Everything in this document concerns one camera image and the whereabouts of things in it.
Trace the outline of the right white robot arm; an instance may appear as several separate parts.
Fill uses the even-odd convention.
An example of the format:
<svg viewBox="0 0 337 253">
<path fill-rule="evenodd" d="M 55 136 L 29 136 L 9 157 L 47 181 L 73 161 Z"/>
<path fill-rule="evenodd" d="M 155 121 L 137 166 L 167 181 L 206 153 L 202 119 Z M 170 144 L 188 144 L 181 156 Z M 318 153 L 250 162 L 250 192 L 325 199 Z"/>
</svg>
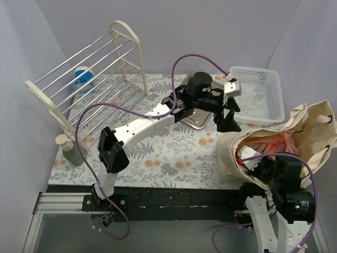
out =
<svg viewBox="0 0 337 253">
<path fill-rule="evenodd" d="M 302 166 L 311 174 L 309 166 L 289 153 L 259 154 L 242 163 L 270 188 L 279 222 L 277 250 L 305 252 L 316 220 L 315 195 L 301 187 Z"/>
</svg>

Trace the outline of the pink plastic grocery bag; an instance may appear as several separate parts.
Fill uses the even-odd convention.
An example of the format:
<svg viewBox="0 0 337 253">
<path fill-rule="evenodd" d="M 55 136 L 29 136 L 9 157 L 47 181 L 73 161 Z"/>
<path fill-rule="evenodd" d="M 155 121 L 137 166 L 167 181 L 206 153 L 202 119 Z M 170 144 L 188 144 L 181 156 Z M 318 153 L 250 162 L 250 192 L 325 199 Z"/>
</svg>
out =
<svg viewBox="0 0 337 253">
<path fill-rule="evenodd" d="M 243 142 L 243 145 L 252 148 L 259 154 L 271 154 L 286 152 L 299 155 L 300 151 L 296 147 L 295 137 L 291 132 L 281 132 L 266 137 L 249 137 Z"/>
</svg>

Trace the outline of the beige canvas tote bag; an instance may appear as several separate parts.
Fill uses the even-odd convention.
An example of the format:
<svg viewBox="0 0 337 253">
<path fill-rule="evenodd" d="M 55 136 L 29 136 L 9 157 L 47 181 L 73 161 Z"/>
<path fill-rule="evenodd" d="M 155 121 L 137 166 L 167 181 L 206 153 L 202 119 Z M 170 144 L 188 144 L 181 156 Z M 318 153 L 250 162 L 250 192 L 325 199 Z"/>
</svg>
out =
<svg viewBox="0 0 337 253">
<path fill-rule="evenodd" d="M 247 168 L 237 164 L 235 153 L 245 139 L 269 137 L 284 131 L 294 134 L 299 157 L 307 162 L 313 173 L 326 163 L 331 150 L 336 148 L 336 119 L 329 102 L 325 100 L 310 106 L 301 104 L 292 109 L 287 123 L 221 134 L 217 144 L 220 175 L 269 190 L 266 183 L 248 175 Z"/>
</svg>

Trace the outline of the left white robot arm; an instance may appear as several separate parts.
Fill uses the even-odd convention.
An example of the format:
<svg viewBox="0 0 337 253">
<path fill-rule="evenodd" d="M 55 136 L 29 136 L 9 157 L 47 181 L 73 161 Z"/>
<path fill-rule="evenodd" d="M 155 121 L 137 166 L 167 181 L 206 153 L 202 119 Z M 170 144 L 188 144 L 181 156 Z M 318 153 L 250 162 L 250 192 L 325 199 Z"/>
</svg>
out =
<svg viewBox="0 0 337 253">
<path fill-rule="evenodd" d="M 226 79 L 222 88 L 212 88 L 212 77 L 205 72 L 196 72 L 185 85 L 175 88 L 144 118 L 114 130 L 105 127 L 98 143 L 101 162 L 98 181 L 92 188 L 95 206 L 101 211 L 111 207 L 117 175 L 128 167 L 127 153 L 133 146 L 189 117 L 195 109 L 213 114 L 217 132 L 240 132 L 241 128 L 234 119 L 240 108 L 234 98 L 241 95 L 241 85 L 232 74 L 228 74 Z"/>
</svg>

